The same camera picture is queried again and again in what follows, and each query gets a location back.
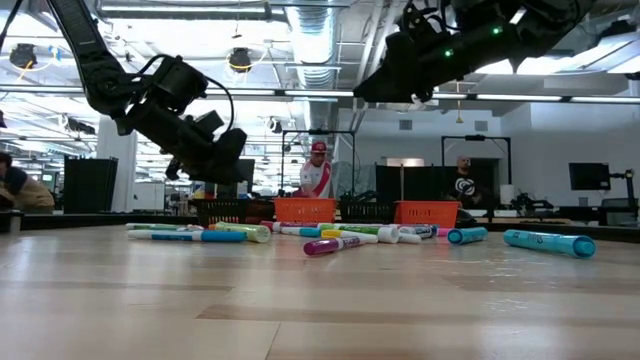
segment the person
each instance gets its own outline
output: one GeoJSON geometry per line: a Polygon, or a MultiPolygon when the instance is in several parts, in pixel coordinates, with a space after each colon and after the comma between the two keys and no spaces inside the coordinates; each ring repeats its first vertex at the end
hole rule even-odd
{"type": "Polygon", "coordinates": [[[311,145],[311,158],[300,170],[301,189],[298,196],[307,198],[329,197],[331,164],[326,161],[327,144],[316,141],[311,145]]]}
{"type": "Polygon", "coordinates": [[[471,172],[471,159],[467,156],[459,156],[456,164],[458,169],[448,194],[449,197],[460,201],[465,209],[478,207],[482,201],[482,194],[477,189],[476,181],[471,172]]]}
{"type": "Polygon", "coordinates": [[[0,152],[0,195],[25,213],[51,214],[55,201],[49,189],[12,163],[11,155],[0,152]]]}

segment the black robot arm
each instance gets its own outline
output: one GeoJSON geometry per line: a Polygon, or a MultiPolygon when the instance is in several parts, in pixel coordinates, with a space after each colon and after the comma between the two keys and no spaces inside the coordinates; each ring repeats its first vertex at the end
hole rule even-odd
{"type": "Polygon", "coordinates": [[[431,99],[435,86],[461,80],[482,66],[509,59],[514,68],[539,57],[578,25],[597,0],[439,0],[418,9],[413,0],[386,38],[382,66],[354,95],[368,102],[431,99]],[[444,18],[456,14],[455,33],[444,18]],[[524,14],[513,21],[519,10],[524,14]]]}
{"type": "Polygon", "coordinates": [[[199,119],[182,115],[197,98],[206,97],[209,81],[229,96],[231,122],[233,101],[219,83],[183,62],[180,57],[154,57],[137,74],[128,74],[109,52],[98,32],[85,0],[47,0],[60,30],[76,59],[80,81],[89,105],[110,116],[120,135],[133,130],[174,156],[167,169],[176,179],[178,169],[194,180],[233,183],[244,180],[236,169],[246,134],[231,129],[214,142],[213,132],[223,125],[215,111],[199,119]],[[153,75],[144,74],[156,60],[162,60],[153,75]]]}

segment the orange plastic bin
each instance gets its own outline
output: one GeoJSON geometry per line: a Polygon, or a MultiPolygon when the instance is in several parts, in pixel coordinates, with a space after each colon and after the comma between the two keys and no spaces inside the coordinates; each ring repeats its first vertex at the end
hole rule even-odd
{"type": "Polygon", "coordinates": [[[430,224],[445,228],[456,226],[457,201],[398,201],[397,204],[396,224],[430,224]]]}
{"type": "Polygon", "coordinates": [[[286,222],[326,222],[335,220],[335,199],[277,198],[276,219],[286,222]]]}

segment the computer monitor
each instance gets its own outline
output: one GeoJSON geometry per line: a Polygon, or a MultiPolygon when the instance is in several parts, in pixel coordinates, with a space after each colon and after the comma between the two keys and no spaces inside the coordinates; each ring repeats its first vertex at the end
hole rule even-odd
{"type": "Polygon", "coordinates": [[[570,163],[571,190],[611,190],[609,164],[570,163]]]}

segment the air duct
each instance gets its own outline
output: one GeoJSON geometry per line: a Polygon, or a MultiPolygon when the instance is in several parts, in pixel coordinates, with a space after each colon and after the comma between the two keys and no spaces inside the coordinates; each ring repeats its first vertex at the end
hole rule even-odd
{"type": "MultiPolygon", "coordinates": [[[[289,7],[287,18],[291,25],[291,44],[296,62],[301,64],[328,64],[334,58],[337,11],[326,7],[289,7]]],[[[300,85],[305,89],[332,89],[336,71],[321,67],[297,69],[300,85]]],[[[306,124],[310,129],[329,128],[332,102],[309,102],[305,109],[306,124]]]]}

